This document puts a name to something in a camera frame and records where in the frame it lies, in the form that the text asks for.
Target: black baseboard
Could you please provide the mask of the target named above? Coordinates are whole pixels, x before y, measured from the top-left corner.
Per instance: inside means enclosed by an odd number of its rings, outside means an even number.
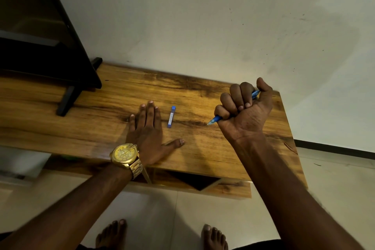
[[[358,149],[351,149],[351,148],[345,148],[345,147],[339,147],[339,146],[333,146],[333,145],[327,145],[327,144],[321,144],[321,143],[315,143],[315,142],[308,142],[308,141],[298,140],[298,139],[295,139],[294,142],[297,147],[375,160],[375,153],[369,152],[369,151],[363,151],[363,150],[358,150]]]

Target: hand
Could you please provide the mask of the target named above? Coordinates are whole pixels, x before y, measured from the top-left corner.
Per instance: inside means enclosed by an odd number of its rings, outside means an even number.
[[[163,145],[162,140],[163,131],[159,108],[154,106],[153,101],[149,101],[147,106],[142,104],[139,107],[137,124],[135,116],[130,116],[130,128],[125,143],[137,145],[142,165],[147,166],[171,154],[185,143],[183,139],[175,139]]]
[[[261,91],[258,100],[251,98],[254,87],[243,82],[241,85],[233,84],[229,89],[230,94],[221,94],[223,105],[215,108],[214,114],[223,118],[218,121],[219,128],[232,145],[263,137],[263,125],[272,110],[272,87],[262,78],[257,79],[256,86]]]

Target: wooden table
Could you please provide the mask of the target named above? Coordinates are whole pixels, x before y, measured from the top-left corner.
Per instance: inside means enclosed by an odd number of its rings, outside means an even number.
[[[194,189],[166,171],[182,172],[182,177],[197,174],[204,177],[192,176],[193,181],[218,178],[206,192],[251,197],[251,179],[237,155],[216,124],[206,125],[220,103],[220,94],[229,91],[229,83],[105,63],[97,72],[102,89],[83,91],[65,117],[55,114],[65,86],[2,72],[0,145],[79,157],[82,160],[53,157],[47,167],[92,173],[124,142],[130,114],[137,113],[140,104],[154,100],[161,110],[164,140],[183,138],[186,144],[151,166],[148,172],[153,183]],[[274,92],[273,103],[264,133],[306,185],[279,92]],[[176,113],[168,129],[172,105]]]

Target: television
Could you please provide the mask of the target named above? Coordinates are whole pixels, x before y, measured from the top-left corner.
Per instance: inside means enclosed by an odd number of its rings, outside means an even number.
[[[0,68],[102,86],[60,0],[0,0]]]

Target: white tile floor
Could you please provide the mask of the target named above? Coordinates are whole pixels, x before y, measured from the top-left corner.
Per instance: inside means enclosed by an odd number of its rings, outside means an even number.
[[[375,249],[375,161],[298,148],[310,191],[366,249]],[[12,231],[85,179],[43,172],[32,187],[0,186],[0,232]],[[204,223],[227,236],[229,248],[278,233],[255,187],[234,200],[128,186],[93,225],[83,244],[115,219],[128,221],[126,249],[200,249]]]

